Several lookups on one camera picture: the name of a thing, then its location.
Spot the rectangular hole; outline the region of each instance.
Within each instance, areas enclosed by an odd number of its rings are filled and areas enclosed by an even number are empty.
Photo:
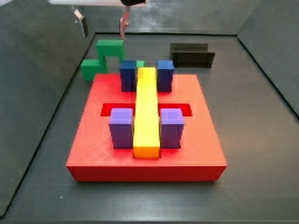
[[[182,109],[184,116],[193,116],[193,108],[190,103],[159,103],[159,115],[161,109]],[[105,103],[101,111],[102,116],[110,116],[113,109],[133,109],[137,113],[137,105],[134,103]]]

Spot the gray wall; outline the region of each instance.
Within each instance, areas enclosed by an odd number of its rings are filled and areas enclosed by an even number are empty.
[[[0,216],[90,41],[66,7],[15,0],[0,8]]]
[[[298,0],[264,0],[238,38],[299,115],[298,12]]]
[[[133,9],[127,32],[238,35],[261,0],[151,0]],[[97,32],[118,32],[119,8],[86,7]]]

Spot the gray surface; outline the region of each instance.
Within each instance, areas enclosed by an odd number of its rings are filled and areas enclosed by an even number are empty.
[[[15,0],[0,8],[0,216],[90,40],[66,7]]]
[[[261,0],[151,0],[133,9],[127,32],[238,35]],[[86,7],[89,25],[95,32],[118,32],[123,11]]]
[[[238,37],[299,115],[299,1],[264,0]]]
[[[97,58],[99,38],[87,58]],[[65,167],[90,94],[81,72],[3,221],[299,221],[299,125],[238,38],[129,36],[126,56],[147,65],[171,42],[210,43],[213,69],[198,73],[229,169],[216,183],[94,183]],[[110,61],[110,69],[118,67]]]

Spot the blue block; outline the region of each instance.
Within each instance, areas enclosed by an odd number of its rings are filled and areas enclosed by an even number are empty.
[[[115,149],[134,148],[134,110],[114,108],[110,116],[110,133]]]
[[[163,149],[182,148],[184,112],[179,108],[162,109],[161,144]]]
[[[122,91],[137,91],[137,60],[123,60],[119,67]]]
[[[174,84],[174,62],[171,60],[158,60],[158,92],[173,92]]]

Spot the navy blue block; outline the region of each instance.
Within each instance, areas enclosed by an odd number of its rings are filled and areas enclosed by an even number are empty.
[[[181,149],[184,112],[179,108],[162,109],[161,145],[163,149]]]
[[[171,60],[158,60],[158,92],[173,92],[174,83],[174,62]]]
[[[119,67],[122,91],[137,91],[137,60],[123,60]]]

